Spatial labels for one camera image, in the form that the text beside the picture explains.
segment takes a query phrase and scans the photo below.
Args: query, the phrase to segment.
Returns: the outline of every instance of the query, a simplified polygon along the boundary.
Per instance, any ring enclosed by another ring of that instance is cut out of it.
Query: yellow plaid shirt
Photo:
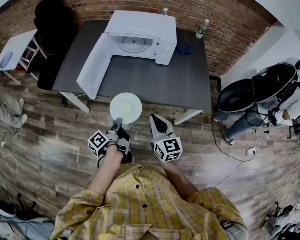
[[[181,199],[163,168],[122,164],[106,196],[83,190],[56,217],[51,240],[138,240],[151,233],[160,240],[226,240],[220,222],[244,226],[236,207],[216,188]]]

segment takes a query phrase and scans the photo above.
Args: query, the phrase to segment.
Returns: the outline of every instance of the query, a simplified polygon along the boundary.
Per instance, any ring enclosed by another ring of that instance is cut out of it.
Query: white plate
[[[140,99],[132,93],[120,93],[110,104],[110,114],[114,120],[123,119],[123,124],[131,124],[138,120],[142,113]]]

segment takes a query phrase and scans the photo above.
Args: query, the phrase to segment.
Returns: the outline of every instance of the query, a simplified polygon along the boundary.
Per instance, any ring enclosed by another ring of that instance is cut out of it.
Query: tabletop
[[[38,30],[34,29],[10,38],[0,54],[0,64],[7,53],[12,52],[12,57],[5,68],[0,67],[0,71],[10,71],[16,69],[22,55],[37,32]]]
[[[85,22],[65,57],[54,91],[85,93],[77,79],[108,22]],[[175,50],[168,66],[156,64],[154,59],[113,56],[98,96],[132,93],[142,102],[210,111],[211,91],[204,41],[196,38],[193,32],[177,29],[177,42],[187,42],[193,54],[181,55]]]

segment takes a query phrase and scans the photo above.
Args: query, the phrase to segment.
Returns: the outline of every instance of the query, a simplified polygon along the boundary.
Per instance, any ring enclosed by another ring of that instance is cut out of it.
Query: white small table
[[[35,35],[37,32],[38,30],[35,29],[10,38],[10,40],[5,45],[5,47],[3,48],[0,54],[0,66],[1,66],[1,62],[5,57],[5,55],[8,52],[12,52],[12,57],[10,61],[4,68],[0,67],[0,72],[5,73],[9,78],[14,80],[19,86],[22,83],[16,80],[12,75],[10,75],[8,71],[15,70],[18,64],[20,64],[25,70],[28,71],[29,65],[31,64],[33,58],[38,54],[38,52],[41,52],[46,59],[48,58],[36,41]],[[29,47],[31,41],[34,42],[36,49]],[[27,49],[29,50],[29,52],[25,57],[23,57]],[[38,78],[33,73],[31,73],[30,75],[38,81]]]

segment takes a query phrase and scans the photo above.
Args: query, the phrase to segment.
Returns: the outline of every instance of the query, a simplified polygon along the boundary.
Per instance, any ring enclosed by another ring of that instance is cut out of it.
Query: blue cloth
[[[226,121],[230,117],[233,117],[234,115],[240,115],[240,114],[242,114],[242,112],[224,113],[218,111],[214,117],[218,121]],[[223,134],[227,139],[232,140],[236,135],[248,129],[252,129],[260,126],[262,122],[263,120],[259,115],[258,106],[255,104],[252,108],[246,111],[245,114],[239,120],[237,120],[230,128],[225,129]]]

